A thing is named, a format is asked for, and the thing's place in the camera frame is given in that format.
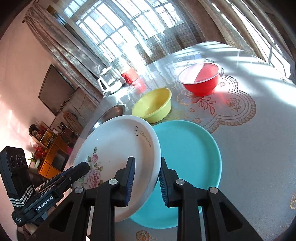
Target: red cup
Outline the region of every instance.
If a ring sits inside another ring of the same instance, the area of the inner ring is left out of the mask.
[[[195,64],[183,70],[178,81],[196,96],[206,96],[214,92],[220,71],[220,66],[215,63]]]
[[[131,67],[128,71],[122,73],[121,76],[124,78],[128,85],[130,85],[132,82],[139,78],[137,72]]]

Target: flat screen tv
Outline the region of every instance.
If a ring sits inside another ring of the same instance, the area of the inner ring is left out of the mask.
[[[74,92],[75,90],[70,83],[51,64],[44,78],[38,98],[57,116]]]

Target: teal plate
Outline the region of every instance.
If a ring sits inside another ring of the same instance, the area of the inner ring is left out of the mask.
[[[198,188],[218,187],[221,155],[214,138],[204,128],[189,121],[172,120],[153,129],[160,142],[161,156],[179,178]],[[178,208],[165,206],[158,181],[147,202],[131,219],[147,228],[172,228],[178,224]]]

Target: red bowl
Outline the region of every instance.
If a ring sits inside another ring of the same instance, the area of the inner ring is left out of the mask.
[[[195,64],[183,70],[178,81],[196,96],[206,96],[214,92],[220,71],[220,66],[215,63]]]

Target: stainless steel bowl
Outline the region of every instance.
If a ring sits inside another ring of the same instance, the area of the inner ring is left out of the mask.
[[[111,120],[114,117],[117,116],[121,116],[124,115],[126,111],[126,108],[124,105],[119,104],[116,105],[114,107],[112,107],[111,109],[107,110],[98,120],[97,122],[94,124],[94,126],[92,127],[92,129],[89,131],[90,135],[96,128],[98,128],[101,124],[103,124],[104,122]]]

